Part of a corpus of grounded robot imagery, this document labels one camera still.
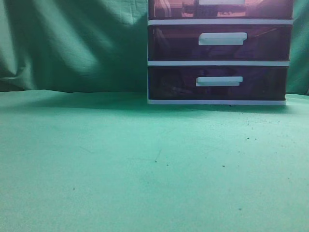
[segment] white drawer handle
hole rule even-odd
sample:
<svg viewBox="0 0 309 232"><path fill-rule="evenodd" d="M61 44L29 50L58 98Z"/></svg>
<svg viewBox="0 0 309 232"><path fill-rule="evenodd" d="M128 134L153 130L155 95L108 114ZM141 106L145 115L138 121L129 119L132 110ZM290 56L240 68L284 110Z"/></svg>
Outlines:
<svg viewBox="0 0 309 232"><path fill-rule="evenodd" d="M243 45L248 38L245 32L232 33L202 33L198 38L198 45Z"/></svg>
<svg viewBox="0 0 309 232"><path fill-rule="evenodd" d="M208 76L197 78L197 87L205 86L240 86L242 76Z"/></svg>
<svg viewBox="0 0 309 232"><path fill-rule="evenodd" d="M199 0L200 5L240 5L245 3L246 0Z"/></svg>

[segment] drawer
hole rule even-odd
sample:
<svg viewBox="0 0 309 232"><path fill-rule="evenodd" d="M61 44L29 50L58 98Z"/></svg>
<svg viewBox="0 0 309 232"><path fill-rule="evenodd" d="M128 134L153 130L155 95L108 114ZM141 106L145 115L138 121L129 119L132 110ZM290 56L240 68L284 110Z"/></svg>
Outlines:
<svg viewBox="0 0 309 232"><path fill-rule="evenodd" d="M149 19L291 19L293 0L149 0Z"/></svg>
<svg viewBox="0 0 309 232"><path fill-rule="evenodd" d="M289 60L290 25L148 27L149 60Z"/></svg>
<svg viewBox="0 0 309 232"><path fill-rule="evenodd" d="M150 100L284 101L287 67L148 67Z"/></svg>

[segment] green cloth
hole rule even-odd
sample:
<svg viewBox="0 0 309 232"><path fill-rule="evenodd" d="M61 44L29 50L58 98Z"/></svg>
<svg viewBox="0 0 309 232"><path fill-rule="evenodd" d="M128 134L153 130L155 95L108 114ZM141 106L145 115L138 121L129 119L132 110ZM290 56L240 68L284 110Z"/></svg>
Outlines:
<svg viewBox="0 0 309 232"><path fill-rule="evenodd" d="M0 93L1 232L307 232L309 96Z"/></svg>
<svg viewBox="0 0 309 232"><path fill-rule="evenodd" d="M295 1L289 93L309 88L308 10ZM2 91L145 92L146 51L147 0L0 0Z"/></svg>

